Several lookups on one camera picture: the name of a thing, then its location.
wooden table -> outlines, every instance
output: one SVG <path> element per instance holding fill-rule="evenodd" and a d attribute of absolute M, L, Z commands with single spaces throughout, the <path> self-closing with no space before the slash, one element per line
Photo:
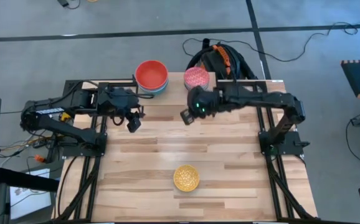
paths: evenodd
<path fill-rule="evenodd" d="M 152 100 L 140 99 L 146 116 L 137 132 L 129 133 L 125 124 L 114 126 L 108 120 L 108 145 L 98 174 L 92 221 L 275 220 L 266 163 L 258 143 L 256 108 L 197 119 L 185 126 L 179 115 L 186 108 L 187 95 L 182 75 L 170 73 L 165 93 Z M 215 79 L 214 74 L 210 76 L 212 89 Z M 88 83 L 83 87 L 93 88 Z M 267 87 L 268 91 L 285 91 L 282 81 L 267 81 Z M 282 110 L 273 110 L 273 116 L 278 122 Z M 80 128 L 90 127 L 90 122 L 89 116 L 75 118 L 75 126 Z M 63 173 L 70 160 L 65 161 Z M 78 158 L 69 170 L 62 210 L 78 191 L 83 161 Z M 316 215 L 305 166 L 295 156 L 283 156 L 283 161 L 289 189 L 307 212 Z M 173 184 L 174 170 L 183 164 L 199 172 L 201 181 L 193 192 L 182 192 Z M 280 189 L 278 192 L 285 217 L 283 195 Z M 88 192 L 81 217 L 85 216 L 87 200 Z"/>

red bowl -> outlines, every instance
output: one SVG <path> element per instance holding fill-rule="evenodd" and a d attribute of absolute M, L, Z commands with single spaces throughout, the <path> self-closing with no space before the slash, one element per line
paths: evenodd
<path fill-rule="evenodd" d="M 137 83 L 147 89 L 161 88 L 168 79 L 168 70 L 165 65 L 157 60 L 147 60 L 136 69 Z"/>

gold bowl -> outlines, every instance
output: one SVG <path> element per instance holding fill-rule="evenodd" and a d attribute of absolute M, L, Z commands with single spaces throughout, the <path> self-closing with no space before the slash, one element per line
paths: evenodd
<path fill-rule="evenodd" d="M 197 188 L 199 184 L 199 174 L 193 166 L 183 165 L 174 171 L 173 181 L 179 190 L 190 192 Z"/>

blue bowl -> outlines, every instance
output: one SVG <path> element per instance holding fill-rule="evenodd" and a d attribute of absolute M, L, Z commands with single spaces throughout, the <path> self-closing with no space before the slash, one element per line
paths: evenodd
<path fill-rule="evenodd" d="M 145 93 L 151 93 L 156 96 L 165 91 L 168 83 L 169 83 L 169 79 L 166 80 L 166 83 L 161 88 L 157 88 L 156 90 L 146 90 L 143 87 L 141 87 L 140 85 L 138 85 L 138 88 L 142 89 Z"/>

white paper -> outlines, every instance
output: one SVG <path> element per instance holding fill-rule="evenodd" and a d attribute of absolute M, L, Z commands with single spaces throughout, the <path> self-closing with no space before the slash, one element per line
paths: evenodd
<path fill-rule="evenodd" d="M 40 177 L 49 178 L 50 169 L 42 169 L 31 171 L 31 175 L 39 175 Z M 23 217 L 29 213 L 37 211 L 39 209 L 48 207 L 51 205 L 51 198 L 49 192 L 40 190 L 23 189 L 21 187 L 10 187 L 10 201 L 11 201 L 11 219 L 17 219 Z"/>

